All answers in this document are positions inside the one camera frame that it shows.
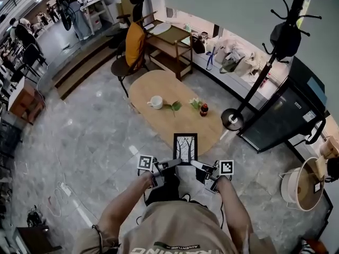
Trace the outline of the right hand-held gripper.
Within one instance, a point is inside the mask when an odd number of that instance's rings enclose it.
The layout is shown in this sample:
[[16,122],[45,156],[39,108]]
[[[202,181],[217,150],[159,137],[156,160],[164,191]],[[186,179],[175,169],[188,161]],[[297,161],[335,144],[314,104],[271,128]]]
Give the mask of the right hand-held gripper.
[[231,179],[234,174],[233,160],[216,160],[213,166],[197,160],[191,160],[190,164],[196,168],[196,179],[205,185],[205,189],[210,192],[218,192],[217,181],[222,176],[229,176]]

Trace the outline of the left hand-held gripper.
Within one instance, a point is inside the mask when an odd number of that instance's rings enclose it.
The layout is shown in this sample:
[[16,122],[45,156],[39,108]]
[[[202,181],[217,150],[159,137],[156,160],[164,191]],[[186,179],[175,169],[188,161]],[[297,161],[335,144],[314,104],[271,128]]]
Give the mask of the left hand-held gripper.
[[138,175],[149,171],[152,178],[152,187],[163,187],[165,184],[164,168],[172,168],[182,163],[182,159],[172,159],[164,163],[158,162],[153,156],[140,155],[137,163]]

